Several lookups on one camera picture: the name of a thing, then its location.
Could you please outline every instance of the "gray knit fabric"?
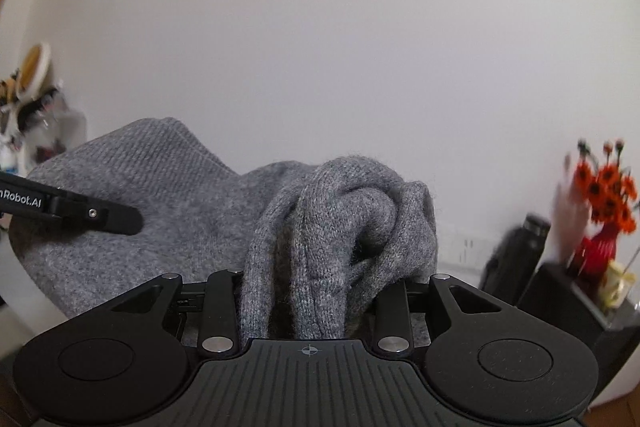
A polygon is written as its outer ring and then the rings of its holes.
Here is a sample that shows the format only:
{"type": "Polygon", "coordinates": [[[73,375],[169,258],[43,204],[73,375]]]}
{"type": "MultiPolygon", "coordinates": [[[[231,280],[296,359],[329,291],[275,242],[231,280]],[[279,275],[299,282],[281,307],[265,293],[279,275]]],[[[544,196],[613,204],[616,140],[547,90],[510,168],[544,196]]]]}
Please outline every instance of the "gray knit fabric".
{"type": "Polygon", "coordinates": [[[16,255],[68,317],[161,273],[195,282],[234,268],[244,269],[244,341],[340,338],[385,285],[425,282],[436,266],[427,187],[370,158],[280,162],[238,175],[179,121],[147,119],[53,158],[30,178],[136,206],[145,219],[142,232],[123,236],[14,218],[16,255]]]}

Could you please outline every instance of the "flower bouquet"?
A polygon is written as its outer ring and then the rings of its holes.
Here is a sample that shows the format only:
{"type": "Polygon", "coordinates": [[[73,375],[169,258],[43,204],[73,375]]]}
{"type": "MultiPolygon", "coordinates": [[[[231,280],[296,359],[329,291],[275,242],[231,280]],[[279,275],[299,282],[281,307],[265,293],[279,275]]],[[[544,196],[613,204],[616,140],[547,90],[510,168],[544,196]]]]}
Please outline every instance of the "flower bouquet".
{"type": "Polygon", "coordinates": [[[574,185],[590,208],[591,221],[602,225],[591,238],[580,242],[571,258],[569,272],[593,285],[598,285],[609,261],[616,257],[620,233],[633,233],[637,223],[634,211],[640,208],[636,182],[630,168],[620,165],[624,142],[606,142],[606,163],[600,165],[587,143],[578,142],[580,161],[574,172],[574,185]]]}

